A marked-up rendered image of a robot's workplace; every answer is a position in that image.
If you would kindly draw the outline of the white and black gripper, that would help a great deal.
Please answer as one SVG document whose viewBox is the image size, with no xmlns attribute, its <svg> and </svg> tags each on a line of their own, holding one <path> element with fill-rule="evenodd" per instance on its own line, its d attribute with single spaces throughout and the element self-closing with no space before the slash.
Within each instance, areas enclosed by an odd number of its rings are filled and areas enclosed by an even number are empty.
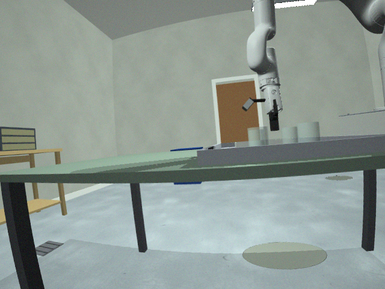
<svg viewBox="0 0 385 289">
<path fill-rule="evenodd" d="M 278 112 L 283 110 L 279 88 L 279 85 L 271 85 L 261 89 L 261 91 L 264 93 L 264 99 L 266 99 L 265 111 L 266 114 L 269 114 L 269 124 L 271 131 L 279 130 Z"/>
</svg>

